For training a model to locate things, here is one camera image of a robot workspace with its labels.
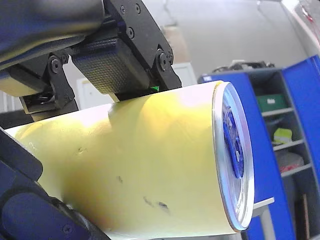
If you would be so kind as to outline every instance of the wall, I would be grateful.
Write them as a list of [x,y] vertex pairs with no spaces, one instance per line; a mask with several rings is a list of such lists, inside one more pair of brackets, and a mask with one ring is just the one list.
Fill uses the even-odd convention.
[[[162,0],[143,1],[158,25],[171,24]],[[279,2],[169,0],[181,27],[196,76],[232,60],[270,61],[278,67],[307,57]]]

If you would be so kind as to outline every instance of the green box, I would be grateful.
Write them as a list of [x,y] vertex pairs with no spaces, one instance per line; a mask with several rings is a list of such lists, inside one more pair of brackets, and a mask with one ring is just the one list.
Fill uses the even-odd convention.
[[288,107],[285,97],[282,94],[257,96],[256,100],[262,113]]

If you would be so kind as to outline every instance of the metal rim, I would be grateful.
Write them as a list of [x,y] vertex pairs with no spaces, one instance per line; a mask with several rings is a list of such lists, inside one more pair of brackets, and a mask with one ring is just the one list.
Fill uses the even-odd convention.
[[[223,128],[224,111],[230,106],[233,112],[238,136],[242,145],[244,172],[242,178],[235,176]],[[236,232],[245,230],[251,221],[255,184],[254,164],[249,128],[239,95],[229,82],[215,86],[212,98],[212,134],[219,178],[220,192],[228,221]]]

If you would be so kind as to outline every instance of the textured gripper pad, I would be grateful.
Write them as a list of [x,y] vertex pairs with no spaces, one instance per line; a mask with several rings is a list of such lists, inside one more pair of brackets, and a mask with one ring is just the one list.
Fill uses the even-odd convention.
[[113,38],[73,49],[72,61],[102,94],[147,89],[149,79],[131,50]]

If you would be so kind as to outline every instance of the yellow cylinder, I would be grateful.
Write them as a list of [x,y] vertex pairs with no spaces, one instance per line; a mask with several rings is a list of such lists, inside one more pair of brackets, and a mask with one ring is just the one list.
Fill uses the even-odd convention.
[[[225,103],[242,143],[242,178],[228,157]],[[230,83],[160,92],[7,132],[41,161],[38,182],[47,193],[111,239],[233,234],[249,225],[251,142]]]

